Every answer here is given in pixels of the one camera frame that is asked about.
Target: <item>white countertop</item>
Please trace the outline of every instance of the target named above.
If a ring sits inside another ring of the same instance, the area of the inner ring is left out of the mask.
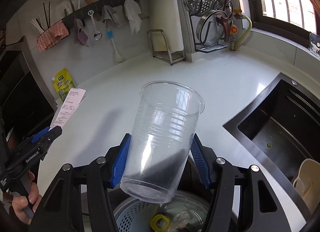
[[[78,86],[86,90],[87,98],[40,163],[40,193],[44,194],[63,164],[89,164],[104,156],[110,147],[119,145],[124,135],[132,132],[140,88],[154,80],[179,82],[202,96],[205,110],[199,116],[196,133],[204,146],[213,148],[218,157],[233,165],[260,166],[222,125],[246,107],[280,71],[284,70],[254,58],[247,51],[222,50],[194,63],[181,62],[172,67],[146,54],[98,74]],[[292,232],[298,232],[305,224],[304,218],[268,171],[261,169],[283,206]]]

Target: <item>sink basin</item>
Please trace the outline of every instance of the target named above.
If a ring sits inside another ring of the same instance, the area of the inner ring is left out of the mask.
[[[291,184],[303,160],[320,162],[320,101],[280,73],[245,109],[224,125],[284,188],[305,219]]]

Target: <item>pink towel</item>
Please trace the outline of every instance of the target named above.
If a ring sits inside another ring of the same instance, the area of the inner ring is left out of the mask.
[[[40,52],[52,48],[59,40],[69,35],[69,31],[62,20],[48,28],[37,38],[37,47]]]

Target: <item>white cloth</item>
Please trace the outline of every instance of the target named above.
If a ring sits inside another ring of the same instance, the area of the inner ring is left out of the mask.
[[[131,34],[133,34],[134,30],[136,33],[138,33],[141,26],[141,18],[138,15],[141,14],[141,10],[138,3],[136,3],[134,0],[125,0],[124,10],[129,20]]]

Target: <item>silver screw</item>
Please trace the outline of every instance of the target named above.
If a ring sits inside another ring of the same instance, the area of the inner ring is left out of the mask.
[[[71,165],[69,163],[62,166],[63,170],[69,170],[71,168]]]
[[[223,158],[217,158],[217,159],[216,159],[216,162],[217,162],[218,164],[225,164],[225,163],[226,163],[226,160],[223,159]]]
[[[97,158],[97,163],[102,164],[102,163],[105,163],[105,162],[106,162],[105,157],[99,157],[99,158]]]
[[[253,171],[255,171],[255,172],[257,172],[257,171],[260,170],[257,165],[252,165],[252,166],[251,166],[251,169],[252,169]]]

